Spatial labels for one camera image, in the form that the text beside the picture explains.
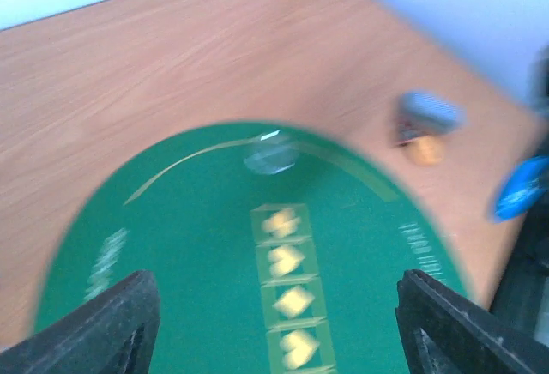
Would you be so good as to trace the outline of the round green poker mat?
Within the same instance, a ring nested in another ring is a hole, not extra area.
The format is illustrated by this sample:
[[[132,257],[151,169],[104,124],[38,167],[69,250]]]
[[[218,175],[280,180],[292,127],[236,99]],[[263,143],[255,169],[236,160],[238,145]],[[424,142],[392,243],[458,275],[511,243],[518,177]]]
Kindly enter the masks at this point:
[[[244,158],[271,130],[299,157],[258,175]],[[147,269],[160,292],[153,373],[405,373],[396,284],[413,268],[466,291],[431,222],[370,161],[291,127],[216,124],[100,186],[51,264],[34,327]]]

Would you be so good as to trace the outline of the deck of playing cards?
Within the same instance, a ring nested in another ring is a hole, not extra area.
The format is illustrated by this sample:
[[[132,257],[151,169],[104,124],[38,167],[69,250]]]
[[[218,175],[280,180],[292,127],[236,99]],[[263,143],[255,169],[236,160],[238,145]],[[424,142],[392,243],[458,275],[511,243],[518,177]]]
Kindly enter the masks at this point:
[[[400,97],[401,113],[413,124],[434,134],[445,135],[466,122],[463,109],[424,91],[411,91]]]

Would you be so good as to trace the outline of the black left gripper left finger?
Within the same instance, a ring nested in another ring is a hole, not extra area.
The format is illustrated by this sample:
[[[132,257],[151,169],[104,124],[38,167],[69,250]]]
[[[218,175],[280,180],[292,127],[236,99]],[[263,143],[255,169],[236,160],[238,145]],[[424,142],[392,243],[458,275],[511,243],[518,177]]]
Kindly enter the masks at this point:
[[[1,353],[2,373],[148,373],[160,325],[154,275],[140,270]]]

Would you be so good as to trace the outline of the clear round dealer button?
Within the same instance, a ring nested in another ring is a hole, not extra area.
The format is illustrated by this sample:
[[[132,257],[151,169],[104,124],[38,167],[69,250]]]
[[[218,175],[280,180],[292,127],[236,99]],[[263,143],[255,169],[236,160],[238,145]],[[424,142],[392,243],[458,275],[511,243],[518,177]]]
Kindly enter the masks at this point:
[[[251,140],[244,164],[258,175],[275,175],[293,167],[298,157],[297,143],[282,130],[271,130]]]

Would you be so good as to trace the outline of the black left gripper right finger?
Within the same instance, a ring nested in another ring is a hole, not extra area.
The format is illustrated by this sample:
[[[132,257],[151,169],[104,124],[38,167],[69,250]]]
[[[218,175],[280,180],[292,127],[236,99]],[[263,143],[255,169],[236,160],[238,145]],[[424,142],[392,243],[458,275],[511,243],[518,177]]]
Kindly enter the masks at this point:
[[[411,373],[547,373],[548,347],[417,269],[397,283],[396,321]]]

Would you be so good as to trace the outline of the blue small blind button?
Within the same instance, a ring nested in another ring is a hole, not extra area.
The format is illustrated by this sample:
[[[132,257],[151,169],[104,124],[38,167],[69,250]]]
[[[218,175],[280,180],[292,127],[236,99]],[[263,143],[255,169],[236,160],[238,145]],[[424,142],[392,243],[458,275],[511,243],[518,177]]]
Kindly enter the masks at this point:
[[[500,187],[493,203],[496,222],[527,212],[548,192],[548,156],[538,155],[521,162]]]

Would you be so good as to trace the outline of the orange big blind button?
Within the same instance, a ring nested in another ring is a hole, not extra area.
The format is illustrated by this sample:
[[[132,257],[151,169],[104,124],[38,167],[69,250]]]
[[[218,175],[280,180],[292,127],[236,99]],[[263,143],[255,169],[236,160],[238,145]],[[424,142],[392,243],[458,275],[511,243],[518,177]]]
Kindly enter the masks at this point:
[[[437,136],[420,136],[408,143],[406,153],[416,165],[435,166],[443,161],[444,144]]]

